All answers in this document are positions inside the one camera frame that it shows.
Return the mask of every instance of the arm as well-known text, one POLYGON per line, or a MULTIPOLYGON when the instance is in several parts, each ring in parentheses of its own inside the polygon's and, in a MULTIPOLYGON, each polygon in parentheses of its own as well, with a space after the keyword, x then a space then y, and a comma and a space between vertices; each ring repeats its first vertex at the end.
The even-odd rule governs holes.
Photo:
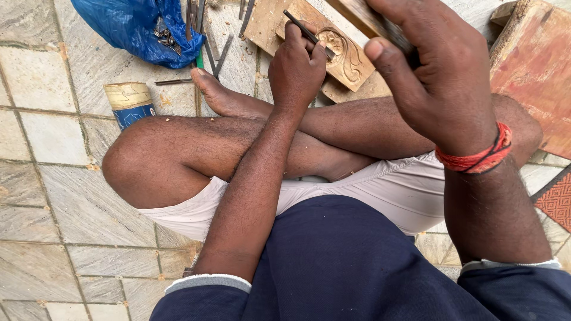
POLYGON ((300 29, 286 24, 285 42, 269 69, 274 110, 220 200, 194 274, 252 282, 274 223, 293 136, 325 78, 325 44, 315 46, 311 57, 306 47, 300 29))
MULTIPOLYGON (((484 37, 438 0, 368 0, 401 26, 421 66, 382 38, 365 53, 394 94, 403 119, 442 152, 468 156, 491 146, 496 117, 484 37)), ((538 263, 551 250, 511 155, 480 175, 445 170, 445 220, 463 263, 538 263)))

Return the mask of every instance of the doormat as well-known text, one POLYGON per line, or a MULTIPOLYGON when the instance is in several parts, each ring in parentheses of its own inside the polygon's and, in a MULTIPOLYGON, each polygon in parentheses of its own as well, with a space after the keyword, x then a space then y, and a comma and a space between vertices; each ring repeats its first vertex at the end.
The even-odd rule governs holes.
POLYGON ((571 232, 571 165, 531 196, 535 207, 571 232))

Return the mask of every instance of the red thread bracelet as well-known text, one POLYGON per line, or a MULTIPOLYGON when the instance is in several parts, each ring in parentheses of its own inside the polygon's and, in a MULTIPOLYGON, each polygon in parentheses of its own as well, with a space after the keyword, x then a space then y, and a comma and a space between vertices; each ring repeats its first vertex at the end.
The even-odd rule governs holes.
POLYGON ((444 154, 436 146, 436 158, 444 167, 466 174, 483 174, 493 170, 512 149, 512 130, 508 125, 496 122, 498 134, 494 144, 471 156, 451 156, 444 154))

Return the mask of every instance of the navy blue shirt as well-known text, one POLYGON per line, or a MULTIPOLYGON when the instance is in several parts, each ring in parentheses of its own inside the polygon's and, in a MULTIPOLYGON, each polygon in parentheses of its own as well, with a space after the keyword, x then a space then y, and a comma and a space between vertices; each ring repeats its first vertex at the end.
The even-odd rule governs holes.
POLYGON ((571 276, 541 267, 433 267, 383 214, 338 195, 276 217, 250 285, 192 276, 167 290, 162 320, 571 320, 571 276))

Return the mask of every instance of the crossed legs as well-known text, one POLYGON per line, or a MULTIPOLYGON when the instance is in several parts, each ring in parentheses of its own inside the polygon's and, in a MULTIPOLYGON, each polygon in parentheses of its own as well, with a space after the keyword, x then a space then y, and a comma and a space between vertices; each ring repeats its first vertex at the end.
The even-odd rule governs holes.
MULTIPOLYGON (((208 105, 222 117, 148 117, 136 122, 103 160, 109 185, 136 208, 173 206, 200 193, 217 176, 229 181, 264 126, 273 105, 224 88, 192 71, 208 105)), ((494 96, 499 121, 513 131, 522 166, 541 142, 538 123, 510 98, 494 96)), ((434 145, 401 119, 392 97, 309 109, 293 140, 284 178, 306 175, 336 181, 377 159, 399 159, 434 145)))

